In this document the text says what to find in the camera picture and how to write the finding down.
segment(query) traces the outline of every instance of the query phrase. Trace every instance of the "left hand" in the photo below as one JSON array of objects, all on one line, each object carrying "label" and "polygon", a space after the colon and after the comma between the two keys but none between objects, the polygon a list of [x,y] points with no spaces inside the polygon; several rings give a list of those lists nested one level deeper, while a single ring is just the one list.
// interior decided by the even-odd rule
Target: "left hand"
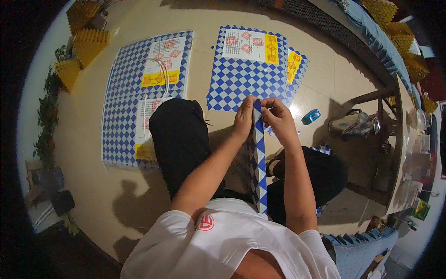
[{"label": "left hand", "polygon": [[239,107],[234,120],[234,134],[238,136],[242,141],[245,141],[252,126],[252,107],[257,97],[249,95],[243,100],[242,105]]}]

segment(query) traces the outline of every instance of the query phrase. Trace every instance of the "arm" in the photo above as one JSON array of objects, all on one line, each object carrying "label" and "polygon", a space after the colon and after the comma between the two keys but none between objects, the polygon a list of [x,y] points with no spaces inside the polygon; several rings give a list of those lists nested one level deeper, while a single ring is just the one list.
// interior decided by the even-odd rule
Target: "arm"
[{"label": "arm", "polygon": [[291,112],[279,99],[267,98],[262,100],[262,114],[285,147],[286,226],[296,234],[317,230],[313,187]]},{"label": "arm", "polygon": [[252,125],[254,96],[248,96],[235,116],[234,130],[228,139],[182,183],[172,200],[171,210],[183,211],[194,222],[215,194],[232,160],[246,141]]}]

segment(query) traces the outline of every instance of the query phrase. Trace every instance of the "white t-shirt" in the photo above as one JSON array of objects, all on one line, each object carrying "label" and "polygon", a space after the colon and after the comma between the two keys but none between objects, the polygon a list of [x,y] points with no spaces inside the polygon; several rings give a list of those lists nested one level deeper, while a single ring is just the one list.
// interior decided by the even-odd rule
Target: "white t-shirt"
[{"label": "white t-shirt", "polygon": [[211,200],[196,224],[186,213],[161,215],[126,260],[122,279],[230,278],[250,249],[272,254],[286,278],[337,278],[319,233],[296,235],[230,198]]}]

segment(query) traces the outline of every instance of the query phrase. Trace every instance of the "beige floor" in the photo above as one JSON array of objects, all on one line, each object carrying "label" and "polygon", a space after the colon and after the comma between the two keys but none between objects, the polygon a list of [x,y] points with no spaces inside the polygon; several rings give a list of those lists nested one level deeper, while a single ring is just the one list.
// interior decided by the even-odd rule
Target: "beige floor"
[{"label": "beige floor", "polygon": [[[192,46],[188,99],[206,107],[214,46],[220,25],[242,25],[281,33],[289,45],[310,59],[309,68],[291,106],[303,145],[317,145],[326,136],[326,120],[339,113],[340,104],[374,91],[373,76],[348,50],[321,31],[249,5],[228,1],[118,2],[109,8],[107,30],[111,43],[81,72],[71,94],[61,94],[59,127],[55,132],[56,161],[66,188],[76,202],[72,215],[80,229],[112,257],[124,261],[138,239],[169,208],[168,192],[160,174],[106,168],[101,163],[100,126],[107,78],[118,49],[151,36],[186,29],[196,31]],[[304,126],[300,119],[317,108],[322,116]],[[376,102],[362,104],[372,114]],[[230,112],[205,112],[210,132],[232,124]],[[267,155],[280,144],[266,135]],[[384,207],[344,190],[319,218],[323,233],[363,232],[368,220]]]}]

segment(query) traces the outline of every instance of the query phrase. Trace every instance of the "person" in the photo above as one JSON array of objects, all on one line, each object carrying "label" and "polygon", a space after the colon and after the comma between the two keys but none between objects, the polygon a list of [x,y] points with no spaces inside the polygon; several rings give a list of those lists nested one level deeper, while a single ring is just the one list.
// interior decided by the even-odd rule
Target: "person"
[{"label": "person", "polygon": [[261,101],[264,122],[284,147],[268,163],[279,179],[268,185],[269,216],[225,187],[250,134],[255,99],[243,101],[213,152],[197,101],[174,98],[154,112],[149,128],[171,206],[138,242],[121,278],[340,278],[317,231],[316,206],[345,187],[345,171],[335,156],[301,147],[277,98]]}]

